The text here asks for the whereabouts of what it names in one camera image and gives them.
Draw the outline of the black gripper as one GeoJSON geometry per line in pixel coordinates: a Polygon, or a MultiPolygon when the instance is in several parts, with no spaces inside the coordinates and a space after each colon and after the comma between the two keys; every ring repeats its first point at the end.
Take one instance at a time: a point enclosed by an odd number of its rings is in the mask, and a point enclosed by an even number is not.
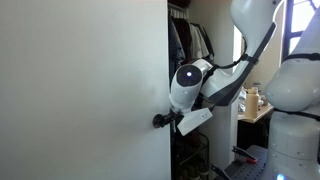
{"type": "Polygon", "coordinates": [[[175,113],[171,111],[169,114],[163,116],[161,114],[157,114],[153,118],[153,127],[154,128],[161,128],[164,127],[165,125],[170,124],[171,122],[174,121],[181,121],[183,119],[183,115],[181,113],[175,113]]]}

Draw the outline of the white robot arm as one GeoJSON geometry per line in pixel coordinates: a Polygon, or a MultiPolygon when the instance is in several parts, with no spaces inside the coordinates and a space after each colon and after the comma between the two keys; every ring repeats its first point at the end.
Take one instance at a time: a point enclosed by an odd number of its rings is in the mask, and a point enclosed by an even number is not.
{"type": "MultiPolygon", "coordinates": [[[[208,108],[195,110],[197,97],[215,106],[227,106],[239,95],[247,76],[258,63],[276,29],[275,13],[283,0],[232,0],[231,17],[247,48],[228,75],[204,59],[175,72],[170,113],[158,114],[153,126],[173,121],[183,135],[212,117],[208,108]]],[[[265,169],[261,180],[320,180],[320,10],[317,9],[289,54],[267,84],[265,96],[274,107],[265,169]]]]}

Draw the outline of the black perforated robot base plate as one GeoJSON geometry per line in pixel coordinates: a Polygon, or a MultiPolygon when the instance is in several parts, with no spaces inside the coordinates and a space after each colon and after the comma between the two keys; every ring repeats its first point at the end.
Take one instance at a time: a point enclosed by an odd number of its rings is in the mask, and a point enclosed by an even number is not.
{"type": "Polygon", "coordinates": [[[212,164],[211,170],[216,173],[214,180],[261,180],[267,159],[267,150],[257,145],[251,145],[248,153],[257,159],[256,164],[249,164],[246,158],[238,154],[237,158],[225,169],[212,164]]]}

